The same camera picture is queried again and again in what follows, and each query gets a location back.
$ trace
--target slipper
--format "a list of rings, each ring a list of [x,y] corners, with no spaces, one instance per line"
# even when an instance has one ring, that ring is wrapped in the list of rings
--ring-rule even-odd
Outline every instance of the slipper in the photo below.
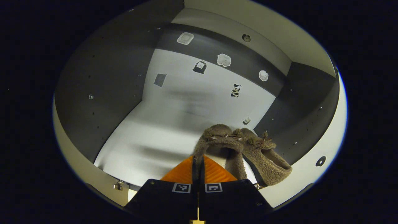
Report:
[[[242,150],[243,138],[232,135],[232,130],[224,124],[216,124],[206,129],[195,146],[193,156],[199,160],[213,160],[225,168],[237,180],[247,179]],[[200,164],[196,164],[199,176]]]
[[[267,132],[263,139],[247,128],[236,129],[233,134],[244,138],[243,158],[254,172],[257,189],[278,184],[292,172],[292,167],[273,150],[276,144]]]

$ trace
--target gray wall panel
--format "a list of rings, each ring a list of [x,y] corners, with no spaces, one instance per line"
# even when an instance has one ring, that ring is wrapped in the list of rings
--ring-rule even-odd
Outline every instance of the gray wall panel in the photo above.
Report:
[[[183,32],[194,35],[188,45],[177,42]],[[225,69],[256,83],[274,96],[279,95],[285,83],[286,76],[260,54],[231,38],[206,29],[170,24],[160,38],[157,48],[190,55],[216,65],[217,55],[226,54],[231,57],[231,65]],[[259,79],[261,70],[269,74],[265,82]]]
[[[66,63],[55,104],[66,134],[91,162],[141,101],[162,28],[182,9],[182,1],[146,2],[100,27]]]
[[[338,98],[338,76],[293,62],[285,86],[254,131],[260,136],[267,130],[275,151],[292,165],[321,139]]]

